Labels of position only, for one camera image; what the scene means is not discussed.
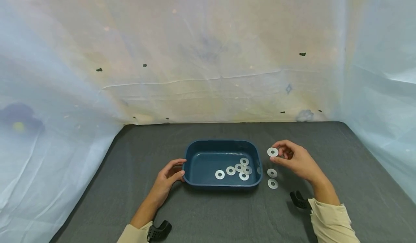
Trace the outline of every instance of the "yellow spot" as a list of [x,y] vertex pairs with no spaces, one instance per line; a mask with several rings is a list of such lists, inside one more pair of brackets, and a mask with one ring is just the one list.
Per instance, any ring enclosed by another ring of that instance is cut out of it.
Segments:
[[25,125],[22,122],[14,122],[13,129],[19,133],[22,133],[25,130]]

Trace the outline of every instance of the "white backdrop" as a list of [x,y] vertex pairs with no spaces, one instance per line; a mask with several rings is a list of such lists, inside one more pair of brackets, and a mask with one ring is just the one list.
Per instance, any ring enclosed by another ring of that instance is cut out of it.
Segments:
[[126,123],[343,121],[416,200],[415,8],[0,0],[0,241],[49,241]]

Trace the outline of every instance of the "dark gray cloth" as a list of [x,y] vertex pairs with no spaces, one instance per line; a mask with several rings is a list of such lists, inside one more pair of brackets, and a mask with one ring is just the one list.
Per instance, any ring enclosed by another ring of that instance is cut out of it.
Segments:
[[[317,242],[309,212],[294,207],[289,197],[295,190],[312,197],[310,186],[268,160],[267,149],[282,139],[311,153],[347,207],[361,242],[415,242],[416,206],[340,122],[126,126],[51,242],[117,242],[157,173],[169,160],[183,158],[197,139],[251,141],[265,176],[251,192],[195,191],[176,183],[155,219],[157,226],[165,219],[173,226],[165,242]],[[268,168],[279,172],[276,190],[267,185]]]

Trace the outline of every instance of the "blue plastic tray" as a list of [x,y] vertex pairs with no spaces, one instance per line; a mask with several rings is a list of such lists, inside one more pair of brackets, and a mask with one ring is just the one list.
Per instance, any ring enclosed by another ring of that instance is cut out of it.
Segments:
[[[228,166],[240,163],[241,158],[249,160],[252,174],[243,181],[236,171],[228,175]],[[195,188],[206,189],[249,189],[258,185],[263,178],[263,169],[257,148],[243,140],[198,140],[188,146],[182,169],[185,170],[184,180]],[[215,177],[217,170],[224,171],[221,180]]]

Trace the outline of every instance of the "left hand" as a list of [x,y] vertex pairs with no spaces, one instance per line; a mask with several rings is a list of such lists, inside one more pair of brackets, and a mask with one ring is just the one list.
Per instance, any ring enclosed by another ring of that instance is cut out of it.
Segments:
[[175,159],[170,161],[157,175],[156,181],[151,188],[146,200],[152,202],[157,208],[160,208],[168,197],[172,185],[181,180],[184,182],[182,170],[183,163],[186,159]]

